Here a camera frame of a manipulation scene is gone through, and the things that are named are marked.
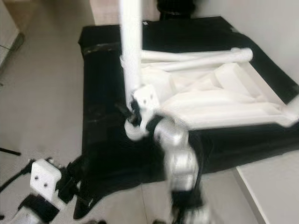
tiled floor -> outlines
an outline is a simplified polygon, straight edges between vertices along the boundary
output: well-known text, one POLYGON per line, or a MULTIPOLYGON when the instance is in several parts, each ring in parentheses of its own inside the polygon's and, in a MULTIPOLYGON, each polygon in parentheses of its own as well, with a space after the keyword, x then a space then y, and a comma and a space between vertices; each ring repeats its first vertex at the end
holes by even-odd
MULTIPOLYGON (((83 60, 77 44, 84 25, 93 24, 87 0, 43 0, 26 31, 26 41, 0 76, 0 146, 21 157, 0 153, 3 183, 30 158, 52 156, 67 165, 81 152, 83 60)), ((220 224, 256 224, 231 171, 203 180, 208 203, 220 224)), ((29 176, 0 196, 0 213, 10 218, 29 193, 29 176)), ((53 223, 79 224, 104 218, 109 224, 145 224, 169 219, 165 183, 118 192, 101 201, 83 220, 73 221, 73 200, 53 223)))

